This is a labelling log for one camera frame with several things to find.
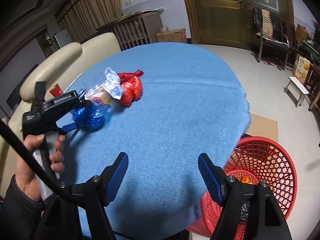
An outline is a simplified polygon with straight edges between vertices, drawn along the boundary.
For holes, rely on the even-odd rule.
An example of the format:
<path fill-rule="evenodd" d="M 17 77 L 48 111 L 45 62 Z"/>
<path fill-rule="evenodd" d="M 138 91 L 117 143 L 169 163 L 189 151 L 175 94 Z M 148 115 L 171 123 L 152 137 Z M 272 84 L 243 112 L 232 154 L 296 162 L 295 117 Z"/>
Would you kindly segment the dark jacket left forearm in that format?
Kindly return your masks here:
<path fill-rule="evenodd" d="M 12 176 L 1 204 L 1 239 L 33 239 L 46 205 L 29 199 Z"/>

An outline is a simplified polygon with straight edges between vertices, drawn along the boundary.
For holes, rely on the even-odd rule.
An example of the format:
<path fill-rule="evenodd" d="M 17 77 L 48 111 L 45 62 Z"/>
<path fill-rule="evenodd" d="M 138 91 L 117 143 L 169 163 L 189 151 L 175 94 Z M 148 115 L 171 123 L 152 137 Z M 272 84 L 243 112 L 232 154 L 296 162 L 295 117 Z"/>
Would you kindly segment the person's left hand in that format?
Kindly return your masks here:
<path fill-rule="evenodd" d="M 54 142 L 54 152 L 49 155 L 50 168 L 54 172 L 61 173 L 65 169 L 64 155 L 64 135 L 59 135 L 57 140 Z M 44 134 L 41 135 L 28 135 L 23 145 L 29 151 L 33 153 L 35 148 L 38 148 L 44 143 Z M 36 180 L 35 168 L 30 167 L 21 156 L 17 157 L 15 181 L 18 189 L 33 202 L 39 202 L 41 199 L 41 191 Z"/>

